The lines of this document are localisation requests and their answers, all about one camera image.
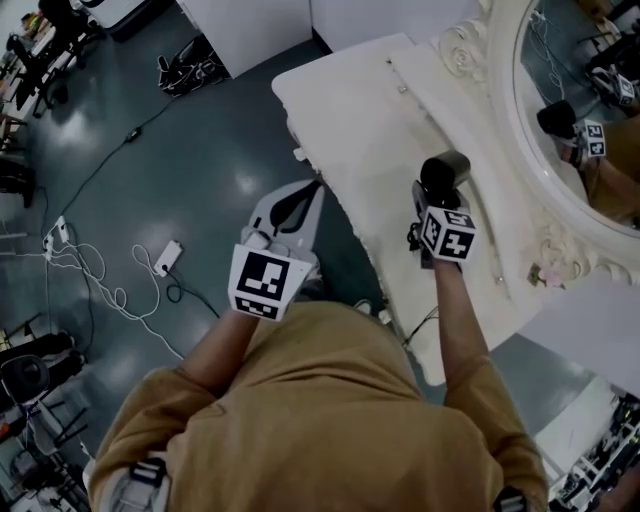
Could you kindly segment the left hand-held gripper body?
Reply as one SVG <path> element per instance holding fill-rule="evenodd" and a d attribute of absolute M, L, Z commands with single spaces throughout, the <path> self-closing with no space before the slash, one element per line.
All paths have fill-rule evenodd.
<path fill-rule="evenodd" d="M 279 322 L 307 282 L 319 276 L 315 234 L 268 234 L 247 226 L 234 246 L 228 283 L 231 307 Z"/>

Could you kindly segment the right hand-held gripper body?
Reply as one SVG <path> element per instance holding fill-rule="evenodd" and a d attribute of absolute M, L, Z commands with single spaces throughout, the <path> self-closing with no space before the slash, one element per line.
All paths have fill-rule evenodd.
<path fill-rule="evenodd" d="M 463 264 L 472 254 L 477 228 L 466 211 L 429 206 L 419 234 L 434 260 Z"/>

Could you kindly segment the black hair dryer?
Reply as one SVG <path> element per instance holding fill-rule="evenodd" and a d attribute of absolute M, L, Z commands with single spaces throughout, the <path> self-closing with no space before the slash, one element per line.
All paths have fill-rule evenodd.
<path fill-rule="evenodd" d="M 427 159 L 421 168 L 420 181 L 427 193 L 429 206 L 454 209 L 454 191 L 459 190 L 470 176 L 471 164 L 469 159 L 460 152 L 450 150 Z M 434 260 L 420 242 L 420 228 L 422 223 L 417 220 L 411 224 L 407 234 L 409 250 L 419 255 L 420 267 L 433 269 Z"/>

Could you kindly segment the white dressing table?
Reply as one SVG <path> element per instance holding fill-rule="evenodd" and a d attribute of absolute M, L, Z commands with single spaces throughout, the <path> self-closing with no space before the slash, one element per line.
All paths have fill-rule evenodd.
<path fill-rule="evenodd" d="M 440 57 L 440 36 L 427 44 L 386 36 L 276 77 L 272 88 L 297 156 L 344 209 L 428 383 L 441 384 L 444 370 L 435 280 L 407 242 L 417 220 L 411 187 L 427 159 L 454 150 L 471 164 L 460 190 L 477 240 L 464 275 L 488 345 L 523 334 L 640 393 L 640 288 L 601 269 L 564 279 L 565 289 L 527 281 L 531 265 L 541 266 L 541 211 L 520 184 L 488 107 Z"/>

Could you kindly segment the person's left forearm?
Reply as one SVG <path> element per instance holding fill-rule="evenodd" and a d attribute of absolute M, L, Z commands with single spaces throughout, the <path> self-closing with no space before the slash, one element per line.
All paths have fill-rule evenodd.
<path fill-rule="evenodd" d="M 242 367 L 259 319 L 228 309 L 182 360 L 179 372 L 215 397 L 222 396 Z"/>

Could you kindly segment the person's right forearm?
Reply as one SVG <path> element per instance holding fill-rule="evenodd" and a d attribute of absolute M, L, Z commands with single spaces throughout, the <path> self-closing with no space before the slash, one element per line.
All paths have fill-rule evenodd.
<path fill-rule="evenodd" d="M 441 358 L 450 395 L 490 362 L 463 274 L 453 262 L 434 262 Z"/>

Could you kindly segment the person's left white shoe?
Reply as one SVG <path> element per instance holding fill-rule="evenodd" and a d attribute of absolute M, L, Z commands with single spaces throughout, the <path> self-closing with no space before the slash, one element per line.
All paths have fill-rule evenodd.
<path fill-rule="evenodd" d="M 307 275 L 301 289 L 299 290 L 297 302 L 323 301 L 326 299 L 325 284 L 319 266 L 314 267 Z"/>

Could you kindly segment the large white power strip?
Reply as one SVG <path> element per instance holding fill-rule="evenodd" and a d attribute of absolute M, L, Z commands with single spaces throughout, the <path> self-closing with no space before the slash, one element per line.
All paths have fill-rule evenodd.
<path fill-rule="evenodd" d="M 181 256 L 183 248 L 175 240 L 171 240 L 154 264 L 154 271 L 160 277 L 166 277 Z"/>

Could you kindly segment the small flower sprig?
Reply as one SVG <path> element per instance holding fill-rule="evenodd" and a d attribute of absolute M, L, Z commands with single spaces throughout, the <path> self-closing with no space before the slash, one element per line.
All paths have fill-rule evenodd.
<path fill-rule="evenodd" d="M 564 278 L 558 269 L 550 266 L 540 266 L 537 263 L 531 265 L 527 281 L 534 287 L 542 285 L 545 288 L 566 288 Z"/>

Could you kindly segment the person's tan shirt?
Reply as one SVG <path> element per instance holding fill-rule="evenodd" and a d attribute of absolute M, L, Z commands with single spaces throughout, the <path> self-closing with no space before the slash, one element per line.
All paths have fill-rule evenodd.
<path fill-rule="evenodd" d="M 92 507 L 154 453 L 168 512 L 491 512 L 508 488 L 547 510 L 541 458 L 487 356 L 430 404 L 392 333 L 339 303 L 262 323 L 222 395 L 178 369 L 145 377 L 98 451 Z"/>

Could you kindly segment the oval white-framed mirror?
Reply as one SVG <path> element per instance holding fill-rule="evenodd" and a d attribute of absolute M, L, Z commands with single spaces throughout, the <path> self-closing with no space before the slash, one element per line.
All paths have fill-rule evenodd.
<path fill-rule="evenodd" d="M 541 211 L 541 266 L 640 288 L 640 0 L 477 3 L 436 47 Z"/>

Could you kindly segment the white cabinet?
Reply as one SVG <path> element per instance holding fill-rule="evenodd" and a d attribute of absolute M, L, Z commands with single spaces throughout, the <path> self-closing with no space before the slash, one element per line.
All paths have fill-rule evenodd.
<path fill-rule="evenodd" d="M 310 0 L 176 0 L 231 77 L 312 37 Z"/>

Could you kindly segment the white partition board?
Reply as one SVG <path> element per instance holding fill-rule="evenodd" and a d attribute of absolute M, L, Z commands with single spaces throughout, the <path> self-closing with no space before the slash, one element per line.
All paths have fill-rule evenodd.
<path fill-rule="evenodd" d="M 403 33 L 429 43 L 480 14 L 478 0 L 310 0 L 312 26 L 332 51 Z"/>

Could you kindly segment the cluttered white workbench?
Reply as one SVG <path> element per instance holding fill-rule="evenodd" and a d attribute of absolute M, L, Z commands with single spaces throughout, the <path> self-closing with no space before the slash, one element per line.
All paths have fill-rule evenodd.
<path fill-rule="evenodd" d="M 536 436 L 548 512 L 594 512 L 640 461 L 640 400 L 596 377 Z"/>

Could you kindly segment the black office chair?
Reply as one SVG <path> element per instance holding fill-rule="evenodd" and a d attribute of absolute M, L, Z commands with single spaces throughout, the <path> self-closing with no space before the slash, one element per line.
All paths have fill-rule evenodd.
<path fill-rule="evenodd" d="M 75 10 L 69 0 L 39 0 L 44 18 L 55 29 L 55 35 L 44 55 L 52 62 L 63 53 L 69 52 L 76 59 L 80 69 L 86 67 L 84 48 L 106 37 L 105 31 L 84 11 Z"/>
<path fill-rule="evenodd" d="M 55 103 L 65 104 L 68 101 L 68 88 L 64 80 L 69 73 L 66 71 L 68 62 L 58 64 L 59 59 L 67 54 L 69 43 L 62 42 L 55 36 L 44 48 L 34 55 L 26 49 L 17 35 L 12 35 L 7 41 L 7 49 L 12 51 L 23 64 L 23 71 L 17 74 L 20 84 L 14 94 L 16 106 L 21 109 L 27 99 L 37 94 L 33 107 L 33 117 L 41 118 L 40 104 L 46 109 L 53 109 Z"/>

